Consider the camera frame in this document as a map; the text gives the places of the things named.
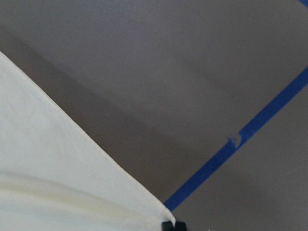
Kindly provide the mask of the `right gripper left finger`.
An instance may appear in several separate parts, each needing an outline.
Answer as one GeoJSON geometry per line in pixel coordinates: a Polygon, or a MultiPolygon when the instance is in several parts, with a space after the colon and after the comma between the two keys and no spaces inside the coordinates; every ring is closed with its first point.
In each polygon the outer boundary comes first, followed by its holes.
{"type": "Polygon", "coordinates": [[[162,231],[173,231],[173,223],[171,221],[162,222],[162,231]]]}

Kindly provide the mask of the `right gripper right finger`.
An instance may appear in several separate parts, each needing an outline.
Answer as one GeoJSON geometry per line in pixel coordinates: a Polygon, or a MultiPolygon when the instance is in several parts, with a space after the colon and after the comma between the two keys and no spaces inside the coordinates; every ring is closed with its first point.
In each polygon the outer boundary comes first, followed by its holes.
{"type": "Polygon", "coordinates": [[[187,231],[187,226],[185,222],[176,221],[175,231],[187,231]]]}

